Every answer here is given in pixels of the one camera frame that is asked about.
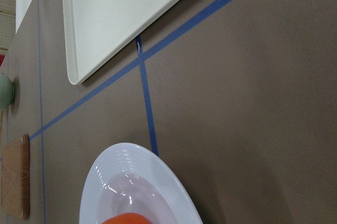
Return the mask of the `white ridged plate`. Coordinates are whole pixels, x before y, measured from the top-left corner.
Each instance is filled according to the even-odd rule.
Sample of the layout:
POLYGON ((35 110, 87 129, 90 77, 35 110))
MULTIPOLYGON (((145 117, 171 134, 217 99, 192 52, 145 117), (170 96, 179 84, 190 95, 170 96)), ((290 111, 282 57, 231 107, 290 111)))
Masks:
POLYGON ((80 223, 103 223, 124 213, 150 223, 202 223, 174 172, 150 150, 118 143, 104 150, 85 180, 80 223))

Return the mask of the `cream bear serving tray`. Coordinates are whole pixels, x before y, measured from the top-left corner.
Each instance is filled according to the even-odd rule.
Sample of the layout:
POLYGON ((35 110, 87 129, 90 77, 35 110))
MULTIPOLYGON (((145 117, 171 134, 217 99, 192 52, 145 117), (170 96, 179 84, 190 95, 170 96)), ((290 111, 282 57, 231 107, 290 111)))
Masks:
POLYGON ((179 0, 62 0, 68 80, 83 83, 179 0))

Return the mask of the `orange fruit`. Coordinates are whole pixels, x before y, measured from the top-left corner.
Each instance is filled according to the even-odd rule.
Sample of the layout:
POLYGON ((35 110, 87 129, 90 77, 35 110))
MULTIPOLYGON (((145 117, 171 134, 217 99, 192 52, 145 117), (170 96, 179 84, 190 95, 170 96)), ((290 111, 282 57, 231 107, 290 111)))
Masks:
POLYGON ((111 217, 105 220, 103 224, 151 224, 151 222, 143 215, 128 212, 111 217))

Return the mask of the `wooden cutting board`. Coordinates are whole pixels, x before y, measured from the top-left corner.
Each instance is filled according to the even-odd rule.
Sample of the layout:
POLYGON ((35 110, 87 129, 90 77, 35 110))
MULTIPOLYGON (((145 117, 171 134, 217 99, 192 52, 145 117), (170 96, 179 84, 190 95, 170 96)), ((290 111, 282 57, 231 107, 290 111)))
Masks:
POLYGON ((9 215, 27 220, 30 213, 29 136, 22 135, 2 152, 1 206, 9 215))

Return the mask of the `brown paper table mat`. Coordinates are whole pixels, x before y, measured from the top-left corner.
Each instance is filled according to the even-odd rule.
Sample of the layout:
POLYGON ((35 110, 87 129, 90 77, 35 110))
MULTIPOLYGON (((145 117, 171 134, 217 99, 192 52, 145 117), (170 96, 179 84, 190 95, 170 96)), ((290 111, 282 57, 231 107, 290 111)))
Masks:
POLYGON ((81 85, 62 0, 32 0, 1 72, 27 134, 28 223, 78 223, 96 157, 142 145, 204 223, 336 223, 336 0, 180 0, 81 85))

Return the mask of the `light green bowl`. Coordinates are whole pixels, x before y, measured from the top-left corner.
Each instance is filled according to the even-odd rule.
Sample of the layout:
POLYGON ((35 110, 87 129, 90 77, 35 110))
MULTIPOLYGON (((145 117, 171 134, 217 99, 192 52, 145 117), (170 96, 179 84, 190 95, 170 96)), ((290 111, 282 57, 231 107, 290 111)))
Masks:
POLYGON ((15 97, 15 87, 11 79, 1 73, 1 110, 6 109, 14 100, 15 97))

